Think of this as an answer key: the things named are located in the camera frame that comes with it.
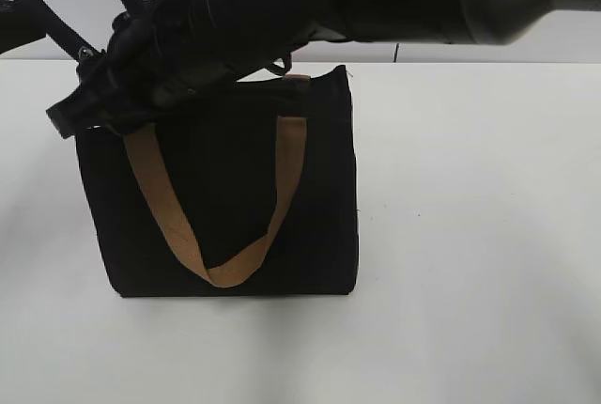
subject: white tabletop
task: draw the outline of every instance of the white tabletop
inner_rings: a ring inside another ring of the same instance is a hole
[[[44,114],[73,64],[0,62],[0,402],[598,403],[601,66],[348,68],[355,293],[122,300]]]

